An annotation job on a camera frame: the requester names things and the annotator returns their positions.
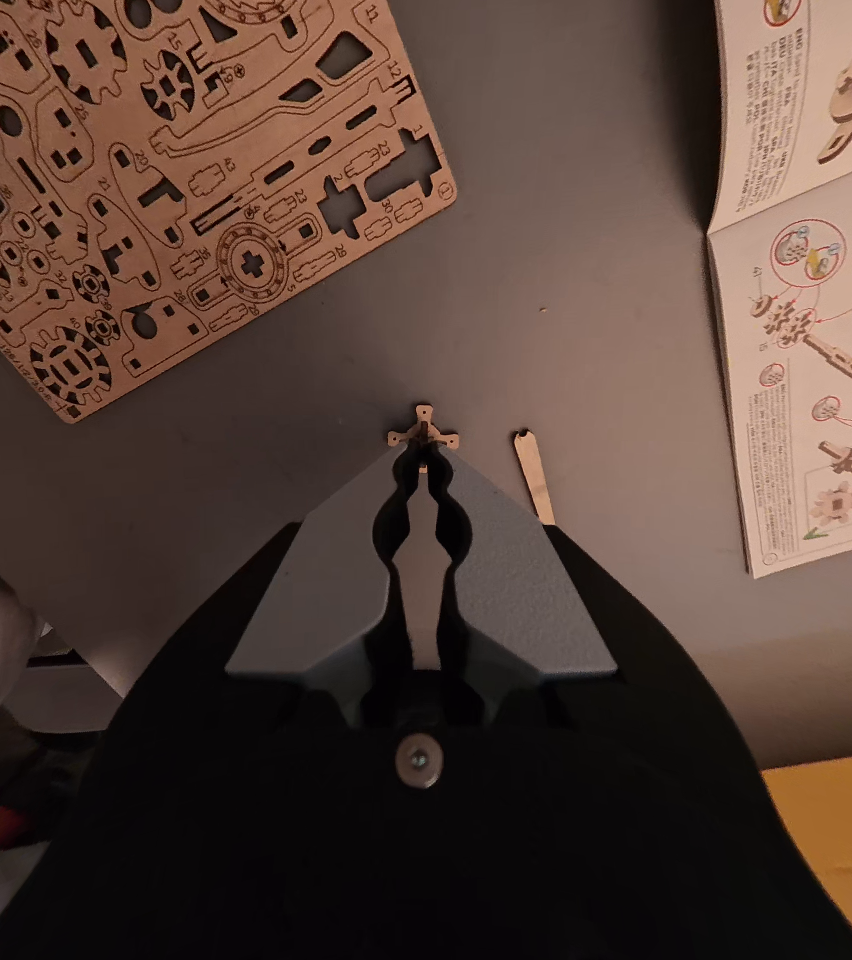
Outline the wooden model parts sheet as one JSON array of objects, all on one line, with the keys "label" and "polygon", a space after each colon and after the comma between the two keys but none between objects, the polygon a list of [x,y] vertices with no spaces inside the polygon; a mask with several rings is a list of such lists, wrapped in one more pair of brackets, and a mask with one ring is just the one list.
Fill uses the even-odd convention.
[{"label": "wooden model parts sheet", "polygon": [[455,199],[387,2],[0,2],[0,352],[64,423]]}]

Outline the thin wooden stick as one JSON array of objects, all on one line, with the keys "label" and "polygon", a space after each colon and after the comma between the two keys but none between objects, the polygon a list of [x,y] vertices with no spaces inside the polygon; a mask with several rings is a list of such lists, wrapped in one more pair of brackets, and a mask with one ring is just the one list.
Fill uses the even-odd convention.
[{"label": "thin wooden stick", "polygon": [[523,428],[514,435],[513,444],[537,518],[543,525],[554,526],[556,520],[552,498],[537,438],[530,429]]}]

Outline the assembly instruction booklet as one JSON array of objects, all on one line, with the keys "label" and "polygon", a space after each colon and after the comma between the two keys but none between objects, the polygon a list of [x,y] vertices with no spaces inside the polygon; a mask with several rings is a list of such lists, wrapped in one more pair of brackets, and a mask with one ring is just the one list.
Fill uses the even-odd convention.
[{"label": "assembly instruction booklet", "polygon": [[852,549],[852,1],[716,2],[707,232],[747,566]]}]

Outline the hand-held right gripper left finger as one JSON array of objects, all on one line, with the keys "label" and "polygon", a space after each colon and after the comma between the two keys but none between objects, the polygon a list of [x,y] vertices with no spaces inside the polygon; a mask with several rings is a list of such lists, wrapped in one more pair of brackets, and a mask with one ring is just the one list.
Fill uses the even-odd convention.
[{"label": "hand-held right gripper left finger", "polygon": [[228,675],[330,694],[348,724],[379,675],[411,668],[394,558],[418,485],[412,440],[307,514],[231,655]]}]

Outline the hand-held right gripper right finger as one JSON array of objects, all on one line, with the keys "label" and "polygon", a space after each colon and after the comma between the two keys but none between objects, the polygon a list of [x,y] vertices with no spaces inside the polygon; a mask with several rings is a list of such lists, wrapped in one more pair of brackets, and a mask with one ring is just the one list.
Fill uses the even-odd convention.
[{"label": "hand-held right gripper right finger", "polygon": [[449,557],[442,669],[491,722],[513,693],[605,680],[618,665],[545,526],[447,447],[427,454],[435,536]]}]

